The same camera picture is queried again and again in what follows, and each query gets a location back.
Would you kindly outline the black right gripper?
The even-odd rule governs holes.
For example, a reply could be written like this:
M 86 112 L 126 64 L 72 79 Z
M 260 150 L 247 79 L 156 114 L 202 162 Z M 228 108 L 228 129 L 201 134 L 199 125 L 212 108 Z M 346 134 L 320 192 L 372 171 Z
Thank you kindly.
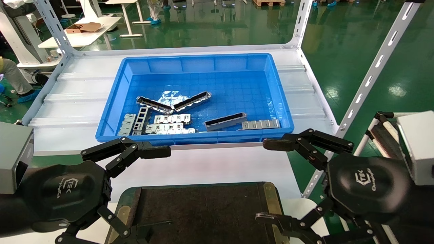
M 354 144 L 311 128 L 280 139 L 266 138 L 262 146 L 296 151 L 317 170 L 327 169 L 330 195 L 349 215 L 387 223 L 399 219 L 406 208 L 413 180 L 403 161 L 341 154 L 352 153 Z M 319 148 L 340 155 L 328 163 Z

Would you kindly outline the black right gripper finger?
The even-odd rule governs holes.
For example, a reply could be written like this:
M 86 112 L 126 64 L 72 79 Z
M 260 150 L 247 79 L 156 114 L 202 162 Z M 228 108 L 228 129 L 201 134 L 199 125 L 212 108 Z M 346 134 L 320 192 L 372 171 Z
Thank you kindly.
M 320 220 L 327 212 L 337 212 L 334 200 L 325 198 L 301 220 L 290 215 L 257 213 L 255 220 L 259 223 L 275 225 L 281 235 L 300 239 L 304 244 L 355 244 L 367 241 L 375 236 L 374 231 L 361 220 L 358 228 L 321 237 L 312 229 L 313 224 Z

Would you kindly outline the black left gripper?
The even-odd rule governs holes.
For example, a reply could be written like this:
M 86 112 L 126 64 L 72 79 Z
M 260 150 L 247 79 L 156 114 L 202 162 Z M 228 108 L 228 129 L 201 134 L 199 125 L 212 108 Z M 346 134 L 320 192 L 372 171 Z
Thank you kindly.
M 80 229 L 91 226 L 100 217 L 117 232 L 113 244 L 148 244 L 150 226 L 127 227 L 107 208 L 111 199 L 111 179 L 119 176 L 137 159 L 161 159 L 171 156 L 169 146 L 153 146 L 128 137 L 114 139 L 81 151 L 79 165 L 53 165 L 25 173 L 20 184 L 33 232 L 53 232 L 68 228 L 56 244 L 94 244 L 76 237 Z M 104 168 L 96 162 L 116 156 Z

